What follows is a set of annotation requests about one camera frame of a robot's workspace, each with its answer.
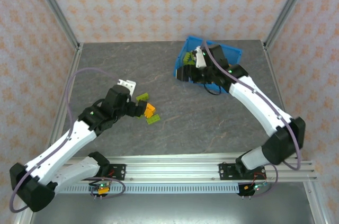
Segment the vent grille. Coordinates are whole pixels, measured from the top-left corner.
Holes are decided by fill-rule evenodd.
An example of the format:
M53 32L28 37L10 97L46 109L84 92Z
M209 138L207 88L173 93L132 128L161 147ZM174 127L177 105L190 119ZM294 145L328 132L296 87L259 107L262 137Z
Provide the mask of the vent grille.
M88 194L91 187L88 184L76 184L60 191L62 194ZM119 193L120 184L112 184L109 193ZM239 193L237 183L185 183L185 184L126 184L127 194L204 194L204 193Z

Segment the metal extrusion bar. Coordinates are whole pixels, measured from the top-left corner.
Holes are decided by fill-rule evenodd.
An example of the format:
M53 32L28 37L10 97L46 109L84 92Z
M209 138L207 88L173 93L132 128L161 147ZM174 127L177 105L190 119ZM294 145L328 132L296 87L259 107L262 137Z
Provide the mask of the metal extrusion bar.
M238 183L245 180L221 181L218 164L235 163L242 153L229 154L192 154L192 155L155 155L155 156L118 156L108 157L111 163L126 164L126 183ZM72 158L67 165L74 164L82 158ZM296 165L295 158L287 159ZM269 182L275 181L275 170L267 166L266 176ZM312 162L303 161L301 169L295 172L286 165L278 165L279 182L316 181L317 176Z
M62 94L60 102L59 102L58 113L57 113L57 116L56 116L56 120L55 120L53 129L52 129L51 135L49 137L49 139L50 139L49 140L49 146L52 145L56 140L58 140L61 137L61 134L62 134L62 131L63 131L63 127L64 127L64 123L65 123L65 117L66 117L66 114L67 114L66 102L64 100L64 94L65 94L65 90L66 90L66 85L67 85L67 82L68 82L69 78L71 77L71 75L78 68L78 64L79 64L79 61L80 61L82 47L83 47L83 44L81 43L79 45L79 48L76 49L76 51L74 53L74 56L73 56L72 65L69 68L68 75L67 75L66 81L64 83L64 90L63 90L63 94ZM73 88L73 84L70 85L69 94L72 93L72 88Z
M285 20L287 19L288 15L293 9L297 0L287 0L285 6L283 7L282 11L280 12L278 19L276 20L271 32L269 33L264 45L266 49L268 49L271 44L273 43L276 35L279 33L280 29L282 28Z
M282 99L282 95L281 95L281 92L280 92L280 89L279 89L279 84L278 84L278 81L277 81L275 73L274 73L274 69L273 69L273 65L272 65L272 61L271 61L270 53L269 53L268 49L264 48L264 54L266 56L267 63L269 64L269 69L270 69L270 72L271 72L271 75L272 75L272 78L273 78L275 89L278 93L279 101L280 101L280 104L281 104L281 109L283 111L286 111L284 101Z
M57 20L59 21L62 29L64 30L69 42L74 46L78 47L78 41L74 35L73 30L69 26L62 10L60 9L58 3L56 0L46 0L47 3L49 4L50 8L54 12L54 15L56 16Z
M308 181L304 182L304 187L315 224L334 223L334 220L330 219L328 211L325 207L320 184Z
M126 183L125 194L219 194L239 193L237 183ZM88 194L91 187L86 183L78 183L60 191L60 194ZM122 186L111 184L108 194L119 193Z

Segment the white plastic part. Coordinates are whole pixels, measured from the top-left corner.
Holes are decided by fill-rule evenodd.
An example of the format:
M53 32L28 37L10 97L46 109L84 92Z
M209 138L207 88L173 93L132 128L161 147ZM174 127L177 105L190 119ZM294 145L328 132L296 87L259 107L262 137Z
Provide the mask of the white plastic part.
M264 166L269 164L270 162L265 158L261 146L251 150L250 152L246 153L241 158L243 164L248 170L253 170L257 167Z
M62 168L52 178L52 182L58 183L54 192L57 194L63 189L78 183L88 177L95 176L100 166L95 159L91 157L84 158L81 162Z
M267 96L254 84L250 76L243 76L239 78L239 80L253 87L257 92L261 93L266 99L268 99ZM268 99L274 108L280 113L281 117L277 117L273 110L258 95L240 83L231 84L229 93L247 107L252 115L254 115L260 122L269 137L276 132L276 128L278 126L282 128L285 126L280 119L281 117L283 117L288 123L290 122L290 119L292 119L289 114L283 112L270 99Z
M197 46L195 50L197 52L197 54L195 55L197 57L195 67L198 69L203 69L206 67L206 62L205 62L205 58L203 56L202 50L200 49L200 46Z
M133 96L134 90L135 90L136 85L137 85L137 83L134 82L134 81L131 81L131 80L124 81L124 80L121 80L121 79L119 79L117 84L126 87L129 90L131 97Z
M53 145L51 145L46 151L44 151L37 158L26 163L26 170L29 171L40 160L45 158L48 154L54 151L61 143L66 139L68 131ZM83 146L93 141L96 138L95 132L89 131L89 126L83 121L76 121L74 123L73 132L69 141L47 159L41 166L35 169L31 176L39 177L39 183L42 185L48 184L53 178L54 174L59 170L65 162L67 162L76 152L78 152Z

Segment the green lego brick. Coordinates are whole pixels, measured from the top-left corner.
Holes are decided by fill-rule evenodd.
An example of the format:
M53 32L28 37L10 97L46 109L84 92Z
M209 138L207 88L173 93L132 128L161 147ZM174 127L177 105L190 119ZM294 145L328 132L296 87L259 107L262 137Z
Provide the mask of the green lego brick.
M136 97L137 101L146 101L149 99L148 93L141 94Z
M186 52L184 59L183 59L184 65L186 65L189 62L190 56L191 56L191 53Z
M152 117L146 119L148 125L151 125L152 123L155 123L155 122L157 122L159 120L160 120L160 117L159 117L158 114L153 115Z

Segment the aluminum frame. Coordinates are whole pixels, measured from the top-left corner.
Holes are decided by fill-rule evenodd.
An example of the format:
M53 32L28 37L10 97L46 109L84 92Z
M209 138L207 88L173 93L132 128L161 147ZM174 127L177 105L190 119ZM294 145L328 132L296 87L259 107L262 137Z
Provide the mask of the aluminum frame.
M54 126L51 132L51 135L49 137L49 146L51 146L55 141L57 141L61 136L62 136L62 132L63 132L63 127L65 124L65 118L67 115L67 109L66 109L66 102L64 100L64 95L65 95L65 91L66 91L66 85L68 80L70 79L71 75L77 71L78 69L78 65L79 65L79 61L80 61L80 57L81 57L81 52L83 50L83 43L81 43L79 45L79 47L75 50L75 53L73 55L73 61L72 64L68 70L67 73L67 78L65 80L64 83L64 88L63 88L63 94L60 98L59 101L59 108L58 108L58 113L54 122ZM72 89L73 89L73 84L74 82L71 83L71 85L69 86L69 97L68 100L70 100L70 96L72 95Z
M150 155L150 156L112 156L107 157L110 163L126 164L126 183L238 183L252 180L220 180L218 164L235 163L243 153L228 154L188 154L188 155ZM75 164L82 157L70 159L67 165ZM287 163L296 165L297 160L288 158ZM317 175L311 161L302 161L298 172L285 164L276 166L279 182L316 181ZM265 167L267 181L275 181L275 170Z
M324 207L325 203L321 185L319 183L312 183L308 181L304 182L304 188L315 224L334 223L334 220L331 220L327 209Z
M59 4L57 3L57 0L46 0L48 5L50 6L51 10L53 11L55 17L57 18L58 22L60 23L61 28L65 32L67 39L69 42L76 48L79 45L79 42L77 41L74 32L70 25L68 24L65 15L63 14L63 11L59 7Z
M278 35L279 31L283 27L286 19L288 18L289 14L291 13L295 3L297 0L287 0L283 9L281 10L275 24L273 25L272 30L270 31L267 39L264 41L264 46L266 49L269 49L271 44L274 42L276 36Z
M278 81L276 79L276 76L275 76L275 73L274 73L274 69L273 69L273 65L272 65L272 61L271 61L271 58L270 58L270 52L269 50L265 47L265 45L263 44L263 49L264 49L264 54L266 56L266 60L267 60L267 63L269 64L269 69L270 69L270 72L271 72L271 75L272 75L272 78L273 78L273 82L274 82L274 86L275 86L275 89L278 93L278 97L279 97L279 101L280 101L280 104L281 104L281 109L283 111L286 111L286 108L285 108L285 105L284 105L284 101L282 99L282 95L281 95L281 91L279 89L279 84L278 84Z

